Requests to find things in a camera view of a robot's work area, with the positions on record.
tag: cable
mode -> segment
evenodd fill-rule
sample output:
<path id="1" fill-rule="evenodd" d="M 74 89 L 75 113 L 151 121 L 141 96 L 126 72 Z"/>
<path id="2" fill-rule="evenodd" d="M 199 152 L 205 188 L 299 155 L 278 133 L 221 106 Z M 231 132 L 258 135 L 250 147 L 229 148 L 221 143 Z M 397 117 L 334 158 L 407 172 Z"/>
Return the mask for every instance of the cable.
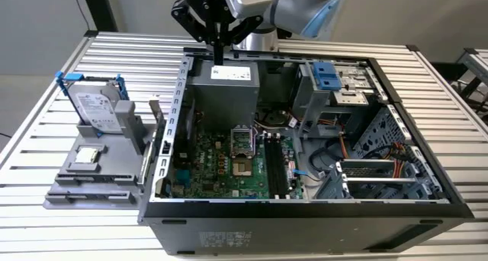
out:
<path id="1" fill-rule="evenodd" d="M 309 175 L 307 172 L 305 171 L 299 171 L 299 170 L 294 170 L 294 173 L 297 173 L 298 175 L 302 175 L 302 176 L 306 176 L 309 177 L 310 179 L 313 179 L 315 182 L 322 182 L 321 180 L 315 179 L 313 176 Z"/>
<path id="2" fill-rule="evenodd" d="M 90 31 L 90 25 L 89 25 L 87 17 L 85 16 L 85 12 L 83 12 L 83 10 L 82 10 L 82 6 L 79 5 L 79 0 L 77 0 L 77 4 L 78 4 L 79 12 L 82 13 L 82 16 L 83 16 L 85 22 L 86 22 L 86 24 L 87 24 L 87 30 Z"/>
<path id="3" fill-rule="evenodd" d="M 9 137 L 9 138 L 13 138 L 13 136 L 11 136 L 11 135 L 5 134 L 3 132 L 0 132 L 0 135 L 6 136 L 6 137 Z"/>
<path id="4" fill-rule="evenodd" d="M 331 140 L 329 140 L 326 142 L 326 145 L 325 147 L 322 148 L 318 148 L 313 154 L 309 156 L 309 164 L 311 165 L 311 168 L 314 170 L 317 170 L 318 172 L 322 172 L 322 171 L 326 171 L 326 172 L 330 172 L 329 169 L 323 169 L 323 168 L 319 168 L 318 166 L 315 166 L 314 164 L 314 158 L 315 156 L 318 156 L 322 152 L 325 152 L 335 161 L 341 161 L 343 160 L 345 158 L 342 158 L 341 156 L 338 156 L 337 154 L 334 154 L 331 152 L 331 150 L 329 149 L 334 144 L 337 144 L 339 142 L 339 138 L 333 138 Z"/>
<path id="5" fill-rule="evenodd" d="M 394 165 L 395 165 L 395 167 L 394 167 L 394 178 L 397 178 L 397 172 L 399 170 L 399 164 L 397 162 L 397 159 L 394 159 Z"/>
<path id="6" fill-rule="evenodd" d="M 378 147 L 375 150 L 373 150 L 371 152 L 369 152 L 362 159 L 369 159 L 370 156 L 373 156 L 377 152 L 385 150 L 386 148 L 393 148 L 393 145 L 385 145 L 382 147 Z"/>
<path id="7" fill-rule="evenodd" d="M 399 173 L 397 174 L 397 178 L 402 177 L 402 170 L 405 169 L 406 161 L 402 161 L 402 165 L 399 166 Z"/>
<path id="8" fill-rule="evenodd" d="M 262 124 L 257 119 L 254 120 L 254 122 L 265 129 L 269 129 L 269 130 L 279 130 L 279 129 L 285 129 L 285 128 L 289 128 L 289 126 L 267 126 L 265 124 Z"/>
<path id="9" fill-rule="evenodd" d="M 350 155 L 349 155 L 349 151 L 346 149 L 345 139 L 343 139 L 343 135 L 342 134 L 339 135 L 339 141 L 342 142 L 343 156 L 345 156 L 346 159 L 349 159 L 350 158 Z"/>

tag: white label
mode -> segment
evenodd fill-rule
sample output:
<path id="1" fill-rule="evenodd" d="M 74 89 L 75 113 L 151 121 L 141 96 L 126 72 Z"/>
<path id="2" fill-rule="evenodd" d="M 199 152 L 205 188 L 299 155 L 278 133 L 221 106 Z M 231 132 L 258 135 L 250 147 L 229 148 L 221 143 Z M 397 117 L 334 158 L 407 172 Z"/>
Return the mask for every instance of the white label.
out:
<path id="1" fill-rule="evenodd" d="M 205 248 L 249 247 L 253 231 L 202 231 L 201 243 Z"/>
<path id="2" fill-rule="evenodd" d="M 298 123 L 297 118 L 295 118 L 295 117 L 291 117 L 291 120 L 290 120 L 290 122 L 289 122 L 289 126 L 290 126 L 290 127 L 293 127 L 293 128 L 295 128 L 297 123 Z"/>
<path id="3" fill-rule="evenodd" d="M 211 79 L 251 81 L 251 68 L 215 65 L 213 67 Z"/>
<path id="4" fill-rule="evenodd" d="M 93 126 L 102 132 L 122 132 L 109 97 L 103 94 L 78 93 L 77 98 Z"/>

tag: blue latch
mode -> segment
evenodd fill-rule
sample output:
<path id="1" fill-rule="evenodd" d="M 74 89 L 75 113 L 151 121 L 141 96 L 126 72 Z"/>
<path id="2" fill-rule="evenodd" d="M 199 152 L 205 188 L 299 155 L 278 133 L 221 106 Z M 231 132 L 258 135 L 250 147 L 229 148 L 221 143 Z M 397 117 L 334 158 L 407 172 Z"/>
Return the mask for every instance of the blue latch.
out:
<path id="1" fill-rule="evenodd" d="M 315 62 L 313 64 L 313 72 L 321 90 L 342 89 L 343 82 L 331 62 Z"/>
<path id="2" fill-rule="evenodd" d="M 117 75 L 115 81 L 119 83 L 119 90 L 121 90 L 122 99 L 123 100 L 130 100 L 130 94 L 129 94 L 129 90 L 126 88 L 126 80 L 121 76 L 121 74 Z"/>
<path id="3" fill-rule="evenodd" d="M 83 74 L 69 73 L 69 74 L 65 76 L 65 80 L 66 80 L 66 81 L 81 81 L 82 79 L 85 79 Z"/>

